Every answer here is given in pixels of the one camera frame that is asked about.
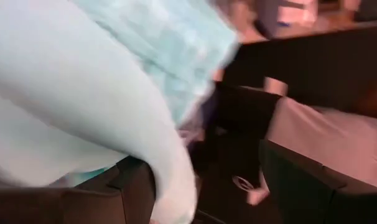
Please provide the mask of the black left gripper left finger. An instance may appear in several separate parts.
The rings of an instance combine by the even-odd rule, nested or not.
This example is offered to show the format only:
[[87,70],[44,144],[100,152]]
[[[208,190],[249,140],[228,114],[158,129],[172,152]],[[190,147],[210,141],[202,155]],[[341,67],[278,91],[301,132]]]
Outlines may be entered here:
[[0,184],[0,224],[149,224],[155,195],[151,168],[129,156],[76,187]]

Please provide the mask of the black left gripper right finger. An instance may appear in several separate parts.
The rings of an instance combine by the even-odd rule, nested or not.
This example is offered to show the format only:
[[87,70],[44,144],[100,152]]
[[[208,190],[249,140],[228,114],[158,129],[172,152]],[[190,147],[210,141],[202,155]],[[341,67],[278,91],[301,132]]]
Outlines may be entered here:
[[377,187],[265,139],[259,160],[284,224],[377,224]]

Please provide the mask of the light mint garment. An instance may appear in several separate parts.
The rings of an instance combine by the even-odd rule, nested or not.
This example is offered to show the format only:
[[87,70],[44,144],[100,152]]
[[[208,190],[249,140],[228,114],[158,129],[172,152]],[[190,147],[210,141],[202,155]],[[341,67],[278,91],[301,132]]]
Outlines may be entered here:
[[207,0],[0,0],[0,181],[73,186],[133,156],[155,177],[152,219],[191,224],[179,128],[237,45]]

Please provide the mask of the navy white striped bin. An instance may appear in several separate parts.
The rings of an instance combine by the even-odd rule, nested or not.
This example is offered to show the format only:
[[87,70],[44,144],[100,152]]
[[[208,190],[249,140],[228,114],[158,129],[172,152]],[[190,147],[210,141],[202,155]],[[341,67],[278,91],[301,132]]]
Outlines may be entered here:
[[377,187],[377,26],[240,47],[215,122]]

